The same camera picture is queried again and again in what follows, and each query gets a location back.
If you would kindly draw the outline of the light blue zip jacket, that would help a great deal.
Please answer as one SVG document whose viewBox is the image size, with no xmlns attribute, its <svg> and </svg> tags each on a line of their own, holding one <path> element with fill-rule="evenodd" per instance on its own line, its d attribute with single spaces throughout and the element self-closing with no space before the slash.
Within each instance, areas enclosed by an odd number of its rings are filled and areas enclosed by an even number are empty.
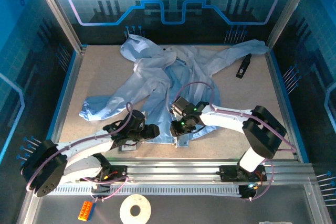
<svg viewBox="0 0 336 224">
<path fill-rule="evenodd" d="M 161 47 L 144 37 L 130 35 L 120 53 L 134 63 L 133 74 L 115 93 L 87 97 L 79 116 L 86 121 L 106 120 L 121 113 L 127 102 L 137 104 L 146 99 L 141 110 L 147 113 L 147 122 L 160 129 L 160 135 L 149 143 L 172 144 L 172 117 L 167 107 L 179 90 L 189 102 L 220 105 L 220 93 L 212 76 L 247 54 L 267 52 L 268 47 L 259 40 L 214 51 L 194 46 Z"/>
</svg>

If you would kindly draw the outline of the black handheld device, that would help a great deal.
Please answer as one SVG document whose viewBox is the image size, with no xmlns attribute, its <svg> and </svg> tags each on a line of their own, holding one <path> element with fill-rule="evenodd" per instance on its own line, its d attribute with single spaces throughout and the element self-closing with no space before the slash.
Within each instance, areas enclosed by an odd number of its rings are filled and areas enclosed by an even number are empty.
<svg viewBox="0 0 336 224">
<path fill-rule="evenodd" d="M 252 54 L 247 54 L 244 57 L 241 65 L 240 65 L 240 67 L 239 67 L 239 69 L 238 69 L 238 71 L 236 73 L 236 77 L 237 78 L 240 78 L 240 79 L 243 78 L 243 76 L 244 76 L 244 74 L 245 74 L 245 72 L 246 72 L 246 70 L 247 70 L 247 68 L 248 68 L 248 66 L 250 64 L 251 57 L 252 57 Z"/>
</svg>

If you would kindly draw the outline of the white tape roll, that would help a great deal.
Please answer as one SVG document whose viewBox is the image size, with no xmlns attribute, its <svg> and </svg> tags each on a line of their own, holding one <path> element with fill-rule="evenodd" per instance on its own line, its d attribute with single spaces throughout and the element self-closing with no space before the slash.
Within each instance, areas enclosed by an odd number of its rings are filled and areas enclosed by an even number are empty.
<svg viewBox="0 0 336 224">
<path fill-rule="evenodd" d="M 137 206 L 140 209 L 138 215 L 131 213 L 132 207 Z M 146 197 L 139 194 L 128 196 L 121 204 L 120 219 L 123 224 L 146 224 L 151 216 L 151 204 Z"/>
</svg>

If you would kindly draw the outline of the black electronics box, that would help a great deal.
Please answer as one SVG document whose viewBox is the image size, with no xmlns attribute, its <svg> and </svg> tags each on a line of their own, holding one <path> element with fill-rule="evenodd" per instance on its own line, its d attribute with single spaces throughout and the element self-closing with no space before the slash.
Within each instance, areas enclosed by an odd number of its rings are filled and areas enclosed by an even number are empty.
<svg viewBox="0 0 336 224">
<path fill-rule="evenodd" d="M 239 185 L 238 190 L 241 199 L 252 201 L 257 195 L 257 190 L 260 186 L 257 184 Z"/>
</svg>

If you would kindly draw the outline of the blue toy brick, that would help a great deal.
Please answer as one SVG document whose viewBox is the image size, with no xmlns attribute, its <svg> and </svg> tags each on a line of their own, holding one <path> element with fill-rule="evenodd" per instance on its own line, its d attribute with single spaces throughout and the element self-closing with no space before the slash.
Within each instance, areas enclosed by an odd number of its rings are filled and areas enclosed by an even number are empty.
<svg viewBox="0 0 336 224">
<path fill-rule="evenodd" d="M 90 209 L 90 212 L 89 212 L 89 216 L 88 216 L 88 220 L 87 221 L 90 221 L 92 219 L 92 216 L 93 216 L 93 212 L 94 212 L 94 209 L 96 207 L 96 203 L 93 202 L 92 203 L 92 206 L 91 206 L 91 209 Z"/>
</svg>

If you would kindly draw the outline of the orange toy brick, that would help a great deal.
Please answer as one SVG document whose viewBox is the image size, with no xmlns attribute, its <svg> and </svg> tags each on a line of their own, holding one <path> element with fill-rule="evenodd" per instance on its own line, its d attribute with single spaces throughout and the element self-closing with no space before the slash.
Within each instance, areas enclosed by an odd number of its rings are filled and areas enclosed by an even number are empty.
<svg viewBox="0 0 336 224">
<path fill-rule="evenodd" d="M 79 211 L 78 220 L 88 221 L 93 207 L 93 202 L 84 201 Z"/>
</svg>

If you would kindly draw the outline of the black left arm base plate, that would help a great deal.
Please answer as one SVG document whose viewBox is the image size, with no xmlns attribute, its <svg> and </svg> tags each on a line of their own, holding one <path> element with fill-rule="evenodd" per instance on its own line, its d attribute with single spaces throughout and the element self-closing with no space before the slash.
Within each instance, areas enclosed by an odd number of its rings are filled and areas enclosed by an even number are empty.
<svg viewBox="0 0 336 224">
<path fill-rule="evenodd" d="M 120 165 L 104 166 L 101 171 L 91 179 L 98 182 L 110 182 L 127 175 L 127 167 Z"/>
</svg>

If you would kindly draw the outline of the aluminium mounting rail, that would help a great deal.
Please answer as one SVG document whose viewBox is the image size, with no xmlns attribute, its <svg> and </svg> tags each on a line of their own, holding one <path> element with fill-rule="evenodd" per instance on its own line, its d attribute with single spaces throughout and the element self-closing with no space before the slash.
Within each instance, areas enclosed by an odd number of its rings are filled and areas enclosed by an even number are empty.
<svg viewBox="0 0 336 224">
<path fill-rule="evenodd" d="M 114 158 L 111 165 L 128 167 L 133 184 L 219 184 L 220 166 L 236 165 L 234 159 Z M 264 164 L 267 180 L 274 185 L 296 185 L 317 179 L 309 163 L 276 159 Z"/>
</svg>

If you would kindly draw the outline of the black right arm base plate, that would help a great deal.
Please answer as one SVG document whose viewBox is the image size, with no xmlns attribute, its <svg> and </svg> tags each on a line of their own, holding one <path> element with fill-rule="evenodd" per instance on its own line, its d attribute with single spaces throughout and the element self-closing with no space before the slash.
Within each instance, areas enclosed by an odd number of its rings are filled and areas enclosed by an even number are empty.
<svg viewBox="0 0 336 224">
<path fill-rule="evenodd" d="M 221 182 L 265 182 L 267 175 L 265 167 L 257 166 L 253 172 L 248 172 L 238 165 L 223 165 L 216 172 L 221 178 Z"/>
</svg>

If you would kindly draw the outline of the aluminium frame post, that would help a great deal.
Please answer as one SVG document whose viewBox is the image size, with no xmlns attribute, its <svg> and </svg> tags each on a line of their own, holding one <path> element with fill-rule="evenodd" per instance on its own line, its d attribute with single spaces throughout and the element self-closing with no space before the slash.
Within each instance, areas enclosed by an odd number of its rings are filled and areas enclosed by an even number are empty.
<svg viewBox="0 0 336 224">
<path fill-rule="evenodd" d="M 75 30 L 73 29 L 66 13 L 64 12 L 62 6 L 58 0 L 46 0 L 50 10 L 52 11 L 54 17 L 56 18 L 58 24 L 72 45 L 76 53 L 83 53 L 83 45 L 81 44 Z"/>
<path fill-rule="evenodd" d="M 287 0 L 277 22 L 275 23 L 267 40 L 267 46 L 271 50 L 279 39 L 290 17 L 296 10 L 301 0 Z"/>
</svg>

